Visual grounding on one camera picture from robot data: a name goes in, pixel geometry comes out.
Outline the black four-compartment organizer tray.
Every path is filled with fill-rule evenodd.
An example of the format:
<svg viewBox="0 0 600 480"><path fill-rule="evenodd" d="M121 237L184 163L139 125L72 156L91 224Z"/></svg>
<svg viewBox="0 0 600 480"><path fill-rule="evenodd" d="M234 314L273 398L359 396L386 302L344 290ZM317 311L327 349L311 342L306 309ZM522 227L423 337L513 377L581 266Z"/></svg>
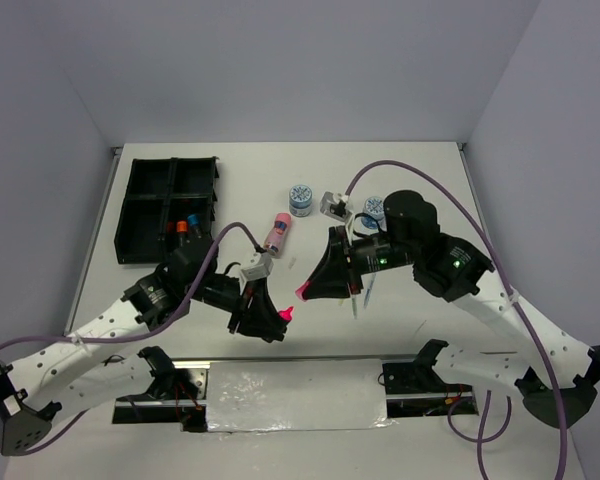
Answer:
<svg viewBox="0 0 600 480"><path fill-rule="evenodd" d="M179 246L177 224L194 215L209 235L215 222L218 158L135 159L114 237L122 265L157 264Z"/></svg>

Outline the orange highlighter cap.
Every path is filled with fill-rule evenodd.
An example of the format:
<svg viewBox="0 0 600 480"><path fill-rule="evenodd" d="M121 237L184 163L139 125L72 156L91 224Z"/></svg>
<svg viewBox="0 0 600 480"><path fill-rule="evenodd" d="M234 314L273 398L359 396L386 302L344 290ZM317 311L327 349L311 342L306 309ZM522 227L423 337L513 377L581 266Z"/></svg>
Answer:
<svg viewBox="0 0 600 480"><path fill-rule="evenodd" d="M176 231L178 233L186 233L188 231L188 224L186 221L178 221L176 224Z"/></svg>

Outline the pink highlighter cap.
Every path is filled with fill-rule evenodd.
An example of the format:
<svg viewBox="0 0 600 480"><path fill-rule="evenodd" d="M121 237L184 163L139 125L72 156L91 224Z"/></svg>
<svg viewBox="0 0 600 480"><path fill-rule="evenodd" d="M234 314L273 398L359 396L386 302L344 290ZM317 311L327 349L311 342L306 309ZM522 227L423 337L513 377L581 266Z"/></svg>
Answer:
<svg viewBox="0 0 600 480"><path fill-rule="evenodd" d="M305 292L309 286L310 286L310 282L307 281L304 284L302 284L298 289L295 290L296 296L303 302L306 301Z"/></svg>

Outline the blue-lidded jar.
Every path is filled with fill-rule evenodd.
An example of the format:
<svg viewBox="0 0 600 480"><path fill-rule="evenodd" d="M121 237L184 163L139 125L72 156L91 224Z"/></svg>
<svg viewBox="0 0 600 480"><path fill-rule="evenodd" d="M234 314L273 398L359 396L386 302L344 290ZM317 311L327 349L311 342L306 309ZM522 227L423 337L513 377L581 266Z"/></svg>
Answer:
<svg viewBox="0 0 600 480"><path fill-rule="evenodd" d="M361 223L370 230L385 229L384 200L379 196L368 197L363 204Z"/></svg>
<svg viewBox="0 0 600 480"><path fill-rule="evenodd" d="M297 184L290 188L289 212L298 218L304 218L311 214L313 209L313 192L304 184Z"/></svg>

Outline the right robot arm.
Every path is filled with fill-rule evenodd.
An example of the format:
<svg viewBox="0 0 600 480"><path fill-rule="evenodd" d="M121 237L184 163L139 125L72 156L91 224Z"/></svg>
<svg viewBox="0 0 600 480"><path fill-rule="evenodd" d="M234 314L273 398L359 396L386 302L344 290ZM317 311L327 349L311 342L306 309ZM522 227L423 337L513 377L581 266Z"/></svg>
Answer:
<svg viewBox="0 0 600 480"><path fill-rule="evenodd" d="M325 253L298 297L350 298L360 294L363 276L411 266L428 294L465 311L514 348L505 357L430 340L415 360L422 389L479 386L521 401L551 427L559 425L557 398L568 426L586 415L597 397L600 345L573 338L523 297L507 293L492 261L469 241L441 232L436 208L419 193L394 192L383 207L383 231L351 240L345 227L330 228Z"/></svg>

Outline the pink highlighter marker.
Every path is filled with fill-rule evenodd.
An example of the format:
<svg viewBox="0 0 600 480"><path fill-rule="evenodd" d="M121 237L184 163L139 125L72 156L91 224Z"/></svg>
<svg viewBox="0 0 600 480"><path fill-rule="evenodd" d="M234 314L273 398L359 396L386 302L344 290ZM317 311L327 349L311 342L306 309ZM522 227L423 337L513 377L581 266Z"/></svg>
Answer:
<svg viewBox="0 0 600 480"><path fill-rule="evenodd" d="M279 310L278 315L283 321L291 322L293 319L293 312L294 312L294 307L290 306L287 309Z"/></svg>

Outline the orange highlighter marker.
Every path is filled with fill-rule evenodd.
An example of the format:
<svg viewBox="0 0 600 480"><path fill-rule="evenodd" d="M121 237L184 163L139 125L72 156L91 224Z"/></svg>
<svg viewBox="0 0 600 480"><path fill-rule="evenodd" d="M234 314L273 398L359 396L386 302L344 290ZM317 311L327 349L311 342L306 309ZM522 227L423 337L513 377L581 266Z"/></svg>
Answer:
<svg viewBox="0 0 600 480"><path fill-rule="evenodd" d="M189 227L185 220L176 223L176 236L178 247L183 247L189 243Z"/></svg>

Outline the blue-lidded jar left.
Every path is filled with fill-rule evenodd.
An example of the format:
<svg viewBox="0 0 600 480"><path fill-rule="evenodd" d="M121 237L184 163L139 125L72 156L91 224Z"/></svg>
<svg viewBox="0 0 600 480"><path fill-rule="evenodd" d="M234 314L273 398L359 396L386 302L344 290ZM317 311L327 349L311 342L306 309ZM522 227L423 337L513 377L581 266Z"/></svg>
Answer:
<svg viewBox="0 0 600 480"><path fill-rule="evenodd" d="M304 218L311 214L313 209L313 192L304 184L297 184L290 188L289 212L298 218Z"/></svg>

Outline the blue-lidded jar right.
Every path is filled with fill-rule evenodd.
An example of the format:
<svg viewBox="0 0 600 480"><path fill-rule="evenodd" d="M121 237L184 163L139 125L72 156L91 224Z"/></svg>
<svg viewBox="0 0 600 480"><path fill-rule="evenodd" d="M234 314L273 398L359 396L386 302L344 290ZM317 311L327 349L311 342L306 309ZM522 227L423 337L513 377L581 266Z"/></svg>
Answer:
<svg viewBox="0 0 600 480"><path fill-rule="evenodd" d="M379 196L368 197L363 204L361 223L370 230L385 229L384 200Z"/></svg>

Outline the pink-capped clear tube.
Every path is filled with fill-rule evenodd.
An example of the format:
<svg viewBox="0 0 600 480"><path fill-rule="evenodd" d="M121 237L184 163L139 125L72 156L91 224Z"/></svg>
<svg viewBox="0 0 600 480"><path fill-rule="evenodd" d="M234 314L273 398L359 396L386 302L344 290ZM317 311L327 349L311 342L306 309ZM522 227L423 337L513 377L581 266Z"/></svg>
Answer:
<svg viewBox="0 0 600 480"><path fill-rule="evenodd" d="M289 213L278 213L273 226L266 236L263 248L274 258L281 254L286 236L290 230L292 218Z"/></svg>

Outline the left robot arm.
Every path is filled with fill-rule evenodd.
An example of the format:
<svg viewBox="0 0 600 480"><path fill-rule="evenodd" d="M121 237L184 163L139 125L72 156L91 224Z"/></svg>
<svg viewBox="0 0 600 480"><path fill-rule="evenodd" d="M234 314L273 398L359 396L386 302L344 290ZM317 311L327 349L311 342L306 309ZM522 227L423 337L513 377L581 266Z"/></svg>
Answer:
<svg viewBox="0 0 600 480"><path fill-rule="evenodd" d="M0 360L0 454L37 452L51 444L48 435L58 423L75 423L114 398L196 402L200 382L162 348L122 351L166 330L193 301L229 313L230 333L283 340L292 311L277 309L269 296L270 257L256 248L248 263L256 273L241 277L217 272L216 258L217 244L210 238L185 240L91 322L25 358Z"/></svg>

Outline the blue pen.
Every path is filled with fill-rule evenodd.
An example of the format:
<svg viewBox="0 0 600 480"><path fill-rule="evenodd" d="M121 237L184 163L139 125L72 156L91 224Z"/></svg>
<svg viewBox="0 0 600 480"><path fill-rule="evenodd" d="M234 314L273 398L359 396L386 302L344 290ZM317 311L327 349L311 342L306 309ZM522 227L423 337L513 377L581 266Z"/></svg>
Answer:
<svg viewBox="0 0 600 480"><path fill-rule="evenodd" d="M369 280L369 284L367 285L366 291L365 291L365 296L364 296L364 300L363 300L363 308L366 310L369 306L370 300L371 300L371 296L372 296L372 292L373 292L373 288L375 286L375 282L377 279L377 272L374 272L372 274L372 276L370 277Z"/></svg>

